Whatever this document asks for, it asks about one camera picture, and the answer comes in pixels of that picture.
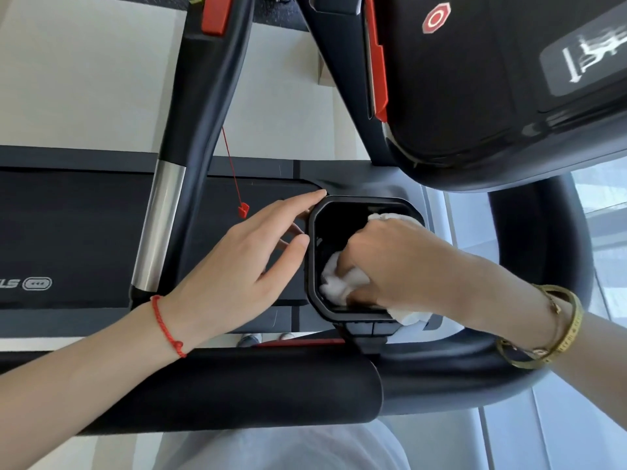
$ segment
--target red stop button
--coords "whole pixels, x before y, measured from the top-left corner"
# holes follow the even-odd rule
[[[437,5],[433,10],[429,11],[427,18],[423,21],[423,33],[431,34],[439,30],[444,23],[446,23],[450,14],[450,3],[440,3]]]

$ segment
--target red safety key cord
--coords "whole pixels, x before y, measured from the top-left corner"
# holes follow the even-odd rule
[[[226,145],[226,154],[229,155],[229,162],[231,162],[231,171],[233,172],[233,180],[235,180],[235,189],[237,189],[237,197],[239,199],[239,217],[246,219],[250,206],[246,203],[242,203],[241,195],[239,194],[239,186],[237,186],[237,178],[235,177],[235,167],[233,166],[233,160],[231,159],[231,152],[229,151],[229,144],[226,142],[226,134],[224,133],[224,127],[222,127],[222,136],[224,137],[224,144]]]
[[[166,338],[168,339],[168,341],[170,342],[174,350],[178,353],[178,355],[181,358],[187,358],[187,355],[183,353],[183,342],[177,341],[176,339],[174,339],[174,337],[170,334],[166,324],[163,323],[163,318],[161,318],[161,313],[159,312],[159,305],[157,304],[160,298],[161,298],[161,295],[153,295],[151,297],[151,303],[153,304],[153,310],[155,313],[155,318],[157,319],[157,323],[161,327],[161,331],[166,336]]]

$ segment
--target gold bangle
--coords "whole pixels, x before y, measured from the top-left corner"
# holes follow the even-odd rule
[[[575,341],[575,338],[577,338],[577,334],[579,333],[579,329],[581,328],[581,322],[583,321],[584,317],[583,305],[581,304],[581,301],[575,295],[575,293],[557,285],[539,285],[535,287],[542,291],[546,295],[546,297],[548,297],[551,302],[551,309],[556,315],[558,315],[558,317],[560,315],[561,308],[555,301],[552,293],[565,295],[568,298],[568,302],[572,306],[572,318],[568,330],[553,347],[548,350],[545,348],[535,348],[530,352],[530,354],[537,356],[537,358],[534,358],[531,361],[516,361],[509,358],[504,348],[507,346],[513,348],[515,347],[505,339],[499,338],[497,340],[498,352],[506,359],[508,363],[522,369],[538,369],[544,365],[553,362],[560,354],[564,353],[568,348],[570,348],[572,343]]]

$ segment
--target right hand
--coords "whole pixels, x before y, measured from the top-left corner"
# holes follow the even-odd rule
[[[338,276],[353,267],[371,282],[353,291],[349,302],[432,312],[508,339],[529,326],[528,309],[544,313],[547,306],[536,288],[501,266],[398,219],[369,221],[349,239]]]

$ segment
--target black plastic housing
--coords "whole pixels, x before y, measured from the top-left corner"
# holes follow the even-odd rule
[[[320,293],[321,274],[333,253],[343,250],[349,238],[368,222],[373,214],[397,213],[411,216],[425,224],[423,216],[412,204],[401,198],[374,198],[351,196],[327,196],[311,211],[307,222],[307,234],[311,237],[305,260],[305,288],[314,308],[325,320],[336,324],[359,322],[384,322],[396,324],[384,309],[372,309],[365,306],[337,306],[329,302]],[[364,326],[349,326],[357,334],[364,334]],[[374,333],[369,335],[390,335]]]

